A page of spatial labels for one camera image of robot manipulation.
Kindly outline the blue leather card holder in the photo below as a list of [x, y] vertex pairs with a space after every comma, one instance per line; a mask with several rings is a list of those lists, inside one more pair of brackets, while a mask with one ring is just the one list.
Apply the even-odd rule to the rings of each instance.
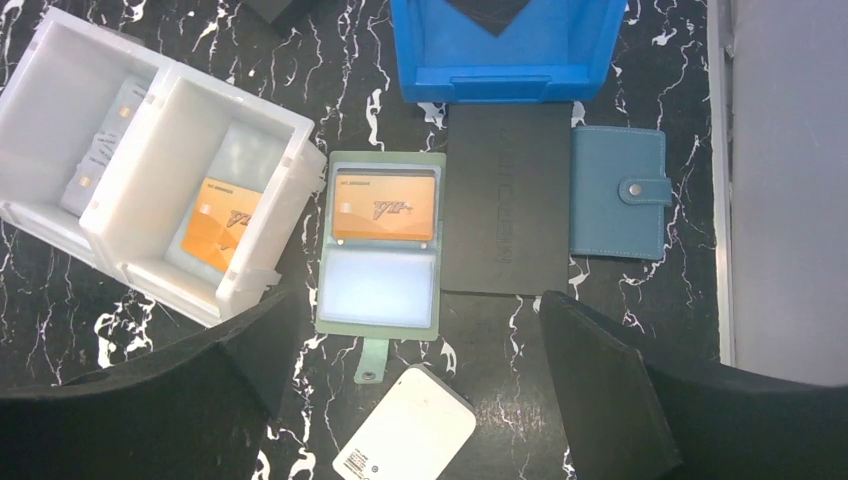
[[572, 130], [570, 253], [660, 260], [665, 209], [666, 135], [660, 130], [579, 126]]

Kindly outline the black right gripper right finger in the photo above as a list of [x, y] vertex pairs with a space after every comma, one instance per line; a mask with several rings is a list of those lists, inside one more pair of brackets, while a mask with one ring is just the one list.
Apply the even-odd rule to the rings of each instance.
[[847, 389], [700, 359], [557, 292], [539, 320], [581, 479], [843, 479]]

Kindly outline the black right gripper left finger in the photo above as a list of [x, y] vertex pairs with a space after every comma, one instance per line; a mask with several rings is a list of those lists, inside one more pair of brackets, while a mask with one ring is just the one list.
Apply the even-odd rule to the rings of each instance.
[[1, 393], [5, 479], [247, 479], [297, 357], [279, 290], [221, 324], [57, 387]]

